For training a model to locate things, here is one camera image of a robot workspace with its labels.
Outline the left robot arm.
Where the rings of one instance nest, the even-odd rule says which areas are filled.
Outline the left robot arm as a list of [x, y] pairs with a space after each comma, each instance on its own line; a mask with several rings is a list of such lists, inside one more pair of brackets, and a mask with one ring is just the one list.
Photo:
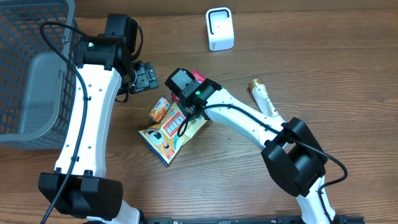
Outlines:
[[139, 60], [143, 31], [125, 14], [110, 14], [102, 34], [82, 34], [66, 59], [76, 75], [73, 109], [64, 146], [38, 188], [49, 210], [88, 223], [144, 223], [142, 211], [123, 199], [123, 185], [106, 178], [106, 141], [113, 105], [159, 86], [150, 62]]

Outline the red purple snack packet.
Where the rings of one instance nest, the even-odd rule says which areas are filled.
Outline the red purple snack packet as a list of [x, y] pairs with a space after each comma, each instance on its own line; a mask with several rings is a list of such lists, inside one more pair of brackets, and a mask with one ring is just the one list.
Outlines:
[[[193, 74], [193, 76], [195, 77], [195, 79], [197, 80], [198, 83], [202, 83], [205, 81], [206, 77], [203, 76], [199, 71], [197, 70], [192, 70], [191, 73]], [[174, 102], [179, 102], [180, 99], [179, 97], [173, 92], [170, 92], [171, 98]]]

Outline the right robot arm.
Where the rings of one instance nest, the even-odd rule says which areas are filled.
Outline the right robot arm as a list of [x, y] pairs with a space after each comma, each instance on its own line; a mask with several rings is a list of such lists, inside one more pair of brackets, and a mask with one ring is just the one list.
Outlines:
[[252, 142], [273, 181], [295, 197], [304, 223], [335, 223], [336, 213], [325, 193], [329, 160], [308, 126], [264, 115], [237, 100], [217, 82], [198, 82], [184, 68], [176, 69], [165, 85], [179, 98], [188, 120], [203, 116], [223, 124]]

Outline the small orange candy pack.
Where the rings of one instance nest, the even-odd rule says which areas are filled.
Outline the small orange candy pack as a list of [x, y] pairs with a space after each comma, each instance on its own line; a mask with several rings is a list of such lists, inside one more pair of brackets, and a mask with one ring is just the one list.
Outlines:
[[155, 106], [151, 109], [149, 116], [153, 121], [159, 122], [164, 117], [169, 108], [170, 103], [165, 98], [161, 97], [159, 101], [155, 104]]

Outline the white orange snack bag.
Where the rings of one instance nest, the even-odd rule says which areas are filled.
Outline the white orange snack bag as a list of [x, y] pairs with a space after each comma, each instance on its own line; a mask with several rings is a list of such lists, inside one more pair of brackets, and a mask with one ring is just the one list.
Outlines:
[[206, 119], [199, 116], [189, 121], [183, 136], [178, 137], [178, 129], [184, 120], [185, 116], [178, 104], [174, 102], [160, 123], [139, 131], [149, 148], [166, 166], [170, 165], [180, 148], [191, 140], [206, 123]]

